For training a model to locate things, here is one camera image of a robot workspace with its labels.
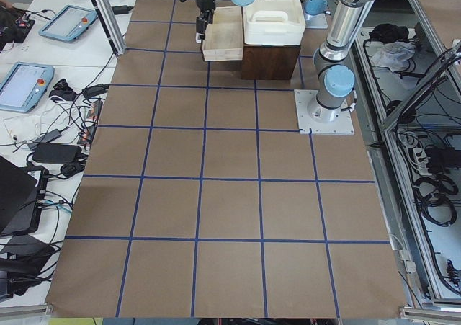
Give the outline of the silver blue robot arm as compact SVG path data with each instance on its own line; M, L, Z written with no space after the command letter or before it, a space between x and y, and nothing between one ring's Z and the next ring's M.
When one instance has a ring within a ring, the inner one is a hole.
M242 7L238 31L243 44L241 76L250 80L288 80L300 54L306 3L315 0L231 0ZM344 65L350 47L375 0L334 0L328 34L314 52L319 80L317 94L303 112L317 124L330 124L344 111L354 87L354 74Z

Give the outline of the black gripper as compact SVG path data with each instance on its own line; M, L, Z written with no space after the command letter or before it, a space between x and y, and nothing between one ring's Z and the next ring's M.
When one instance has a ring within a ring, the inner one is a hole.
M205 24L212 24L212 15L215 11L216 0L196 0L196 5L201 14L196 18L196 42L201 43L205 39Z

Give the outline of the second blue robot base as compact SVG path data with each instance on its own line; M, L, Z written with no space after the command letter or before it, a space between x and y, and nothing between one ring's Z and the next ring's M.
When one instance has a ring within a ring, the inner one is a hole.
M325 14L327 6L327 0L304 0L303 14L308 29L325 30L328 28Z

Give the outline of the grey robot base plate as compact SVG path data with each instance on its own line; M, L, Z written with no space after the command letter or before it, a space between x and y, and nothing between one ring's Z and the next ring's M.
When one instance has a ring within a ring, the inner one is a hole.
M344 99L340 108L326 109L317 102L318 90L296 89L298 131L314 135L354 135L352 114Z

